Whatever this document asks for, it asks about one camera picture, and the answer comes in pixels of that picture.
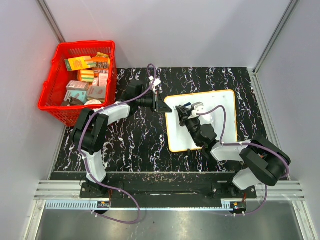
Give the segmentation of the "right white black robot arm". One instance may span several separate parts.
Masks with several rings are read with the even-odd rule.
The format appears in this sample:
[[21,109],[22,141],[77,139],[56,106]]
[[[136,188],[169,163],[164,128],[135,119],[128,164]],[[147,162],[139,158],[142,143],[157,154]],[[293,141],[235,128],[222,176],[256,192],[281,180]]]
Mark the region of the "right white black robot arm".
[[200,117],[206,115],[203,106],[201,102],[177,105],[179,125],[187,129],[207,159],[245,164],[246,168],[237,171],[227,186],[231,197],[239,198],[247,188],[258,184],[274,187],[289,175],[291,159],[280,148],[261,136],[241,142],[224,142],[212,124],[201,123]]

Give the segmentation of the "white board with orange frame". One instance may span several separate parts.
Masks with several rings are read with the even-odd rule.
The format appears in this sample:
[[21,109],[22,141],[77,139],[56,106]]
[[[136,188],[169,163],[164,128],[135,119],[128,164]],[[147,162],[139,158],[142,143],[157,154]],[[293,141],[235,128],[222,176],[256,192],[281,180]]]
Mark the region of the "white board with orange frame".
[[182,95],[171,95],[164,99],[164,102],[172,109],[171,113],[165,114],[168,147],[173,153],[185,152],[187,150],[199,150],[200,148],[194,143],[188,129],[180,126],[176,106],[185,104],[203,103],[204,112],[214,109],[216,106],[222,105],[226,111],[225,131],[223,131],[224,112],[221,108],[216,111],[200,116],[202,124],[211,123],[217,139],[223,136],[222,140],[229,142],[238,141],[237,133],[237,113],[236,113],[236,94],[233,90],[218,90],[199,93],[189,93]]

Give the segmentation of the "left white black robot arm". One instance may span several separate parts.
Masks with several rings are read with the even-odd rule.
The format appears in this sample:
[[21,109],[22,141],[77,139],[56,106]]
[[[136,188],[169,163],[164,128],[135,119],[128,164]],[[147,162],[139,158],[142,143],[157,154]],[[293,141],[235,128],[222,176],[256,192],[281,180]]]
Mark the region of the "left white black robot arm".
[[84,108],[81,111],[71,134],[86,168],[81,198],[103,198],[108,194],[108,176],[103,166],[102,149],[109,125],[132,116],[139,107],[150,108],[154,113],[173,111],[160,96],[160,83],[159,78],[150,77],[149,87],[145,89],[141,81],[134,80],[114,104],[97,109]]

